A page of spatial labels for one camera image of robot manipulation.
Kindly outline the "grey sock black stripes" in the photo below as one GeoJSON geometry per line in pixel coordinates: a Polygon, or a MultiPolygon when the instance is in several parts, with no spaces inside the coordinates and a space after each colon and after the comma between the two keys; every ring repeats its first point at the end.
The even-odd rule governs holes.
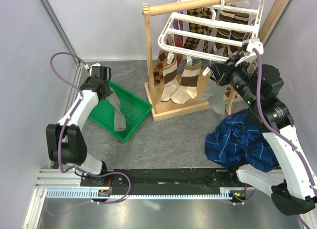
{"type": "Polygon", "coordinates": [[[214,80],[209,78],[206,90],[202,95],[203,100],[207,100],[211,109],[218,115],[225,113],[225,103],[223,96],[227,86],[218,86],[214,80]]]}

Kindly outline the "white plastic clip hanger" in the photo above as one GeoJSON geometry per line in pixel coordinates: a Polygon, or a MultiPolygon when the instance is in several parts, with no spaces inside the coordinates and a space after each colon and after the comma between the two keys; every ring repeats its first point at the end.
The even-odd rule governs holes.
{"type": "Polygon", "coordinates": [[[225,2],[222,0],[218,5],[211,5],[207,7],[209,7],[212,11],[211,20],[187,15],[187,11],[173,12],[167,20],[161,34],[158,37],[158,46],[160,49],[167,52],[173,52],[176,56],[177,63],[180,63],[183,58],[185,58],[188,63],[191,63],[193,58],[223,62],[228,58],[223,56],[223,51],[228,45],[238,46],[242,50],[242,42],[216,37],[217,28],[227,29],[230,30],[230,32],[232,30],[247,32],[244,40],[258,38],[264,0],[243,0],[238,2],[225,2]],[[220,10],[233,11],[234,13],[247,13],[250,15],[249,24],[242,25],[234,22],[230,23],[219,21],[218,17],[220,10]],[[189,32],[189,22],[211,27],[211,35],[207,36],[205,34],[189,32]],[[184,48],[187,37],[200,39],[196,50],[184,48]],[[204,41],[209,41],[209,53],[203,52],[204,41]],[[217,50],[214,54],[211,54],[213,43],[226,44],[226,47],[223,47],[217,50]]]}

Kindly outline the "green plastic tray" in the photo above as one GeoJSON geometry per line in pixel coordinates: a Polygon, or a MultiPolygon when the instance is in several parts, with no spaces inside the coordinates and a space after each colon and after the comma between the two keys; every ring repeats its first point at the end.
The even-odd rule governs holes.
{"type": "Polygon", "coordinates": [[[105,99],[91,111],[89,118],[120,141],[127,141],[152,110],[152,105],[120,85],[110,81],[109,87],[120,100],[120,111],[125,117],[126,129],[114,130],[114,107],[105,99]]]}

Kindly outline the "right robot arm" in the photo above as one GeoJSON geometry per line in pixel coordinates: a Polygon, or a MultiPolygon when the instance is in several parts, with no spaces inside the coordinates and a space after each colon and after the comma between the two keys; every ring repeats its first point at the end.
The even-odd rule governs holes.
{"type": "Polygon", "coordinates": [[[298,142],[289,108],[277,97],[284,81],[272,65],[262,64],[248,73],[249,63],[242,55],[225,62],[211,62],[208,68],[219,86],[232,85],[248,105],[252,123],[271,147],[282,177],[274,177],[250,163],[235,163],[227,173],[228,183],[247,183],[268,195],[286,216],[305,214],[316,207],[317,176],[298,142]]]}

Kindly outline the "beige sock maroon purple stripes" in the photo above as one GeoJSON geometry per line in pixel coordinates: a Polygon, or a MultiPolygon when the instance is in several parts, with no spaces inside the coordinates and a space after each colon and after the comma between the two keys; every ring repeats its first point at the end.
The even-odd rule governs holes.
{"type": "Polygon", "coordinates": [[[176,56],[169,51],[163,68],[164,88],[160,101],[168,102],[171,100],[175,104],[184,104],[190,99],[195,99],[198,94],[198,78],[201,67],[201,61],[186,64],[179,82],[177,80],[178,66],[176,56]]]}

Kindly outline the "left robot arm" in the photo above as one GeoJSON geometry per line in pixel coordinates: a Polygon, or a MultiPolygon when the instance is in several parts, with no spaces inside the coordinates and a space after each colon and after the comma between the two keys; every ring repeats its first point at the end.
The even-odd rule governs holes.
{"type": "Polygon", "coordinates": [[[111,68],[94,64],[89,74],[77,87],[78,95],[68,112],[56,124],[46,127],[47,146],[49,159],[56,162],[63,173],[77,168],[91,175],[96,185],[103,186],[109,179],[106,164],[88,153],[82,129],[98,103],[113,93],[109,87],[111,68]]]}

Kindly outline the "beige sock maroon toe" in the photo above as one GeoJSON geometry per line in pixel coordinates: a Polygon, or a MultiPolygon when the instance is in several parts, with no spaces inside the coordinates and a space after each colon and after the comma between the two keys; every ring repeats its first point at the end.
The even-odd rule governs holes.
{"type": "Polygon", "coordinates": [[[232,104],[242,100],[241,96],[233,89],[232,86],[226,88],[226,91],[223,96],[225,103],[225,112],[228,116],[232,114],[232,104]]]}

